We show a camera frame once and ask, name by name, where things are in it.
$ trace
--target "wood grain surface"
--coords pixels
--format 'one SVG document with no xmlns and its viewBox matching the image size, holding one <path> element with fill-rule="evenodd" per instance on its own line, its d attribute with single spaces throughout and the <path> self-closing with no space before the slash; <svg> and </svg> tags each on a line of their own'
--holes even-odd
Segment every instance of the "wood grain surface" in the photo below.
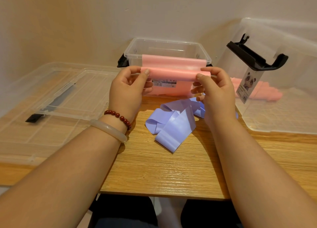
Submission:
<svg viewBox="0 0 317 228">
<path fill-rule="evenodd" d="M 143 98 L 137 118 L 132 123 L 133 129 L 127 133 L 128 141 L 121 145 L 101 192 L 229 198 L 212 134 L 203 119 L 195 117 L 196 129 L 174 154 L 155 142 L 155 135 L 145 127 L 145 121 L 153 110 L 170 101 L 167 98 Z M 241 116 L 239 121 L 245 126 Z M 248 131 L 317 200 L 317 136 Z M 14 185 L 34 167 L 0 163 L 0 185 Z"/>
</svg>

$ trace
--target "right hand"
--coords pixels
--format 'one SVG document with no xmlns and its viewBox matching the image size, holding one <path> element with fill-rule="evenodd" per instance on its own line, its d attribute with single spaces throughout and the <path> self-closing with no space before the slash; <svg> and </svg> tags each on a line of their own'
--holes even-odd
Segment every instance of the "right hand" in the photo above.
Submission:
<svg viewBox="0 0 317 228">
<path fill-rule="evenodd" d="M 198 82 L 193 83 L 196 87 L 191 90 L 192 94 L 206 94 L 197 96 L 196 100 L 205 105 L 207 125 L 210 127 L 226 120 L 236 120 L 235 91 L 228 74 L 219 67 L 203 67 L 201 70 L 216 76 L 197 74 Z"/>
</svg>

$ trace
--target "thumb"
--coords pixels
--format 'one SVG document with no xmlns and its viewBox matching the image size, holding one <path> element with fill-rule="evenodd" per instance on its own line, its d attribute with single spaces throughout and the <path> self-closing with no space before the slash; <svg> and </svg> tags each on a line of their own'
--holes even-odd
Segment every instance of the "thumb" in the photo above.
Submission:
<svg viewBox="0 0 317 228">
<path fill-rule="evenodd" d="M 219 89 L 219 86 L 212 80 L 210 76 L 199 73 L 196 75 L 196 78 L 205 88 L 206 94 L 210 94 L 211 92 L 216 91 L 216 89 Z"/>
<path fill-rule="evenodd" d="M 133 86 L 138 87 L 139 89 L 143 89 L 147 78 L 149 77 L 150 70 L 146 69 L 144 72 L 138 75 L 136 80 L 133 82 Z"/>
</svg>

